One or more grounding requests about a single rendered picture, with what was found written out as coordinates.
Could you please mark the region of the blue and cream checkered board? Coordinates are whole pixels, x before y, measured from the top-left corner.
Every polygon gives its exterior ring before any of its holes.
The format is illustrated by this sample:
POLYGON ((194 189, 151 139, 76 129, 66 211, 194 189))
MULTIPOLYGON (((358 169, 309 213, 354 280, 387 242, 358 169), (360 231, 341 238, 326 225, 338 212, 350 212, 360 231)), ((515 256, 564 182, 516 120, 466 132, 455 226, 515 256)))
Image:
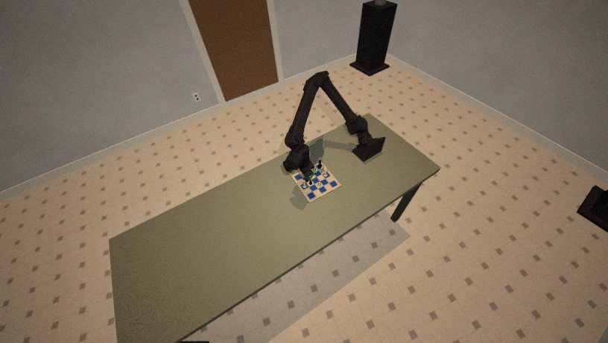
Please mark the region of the blue and cream checkered board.
POLYGON ((312 185, 309 184, 310 180, 307 180, 301 171, 291 175, 294 182, 300 188, 301 192, 304 194, 309 203, 341 186, 322 162, 321 166, 323 166, 324 172, 320 171, 321 168, 318 168, 318 165, 319 163, 314 164, 317 173, 311 179, 312 185), (327 170, 327 177, 323 176, 323 174, 325 174, 325 169, 327 170), (303 188, 304 180, 305 184, 307 185, 306 188, 303 188), (318 182, 320 182, 321 186, 318 186, 318 182))

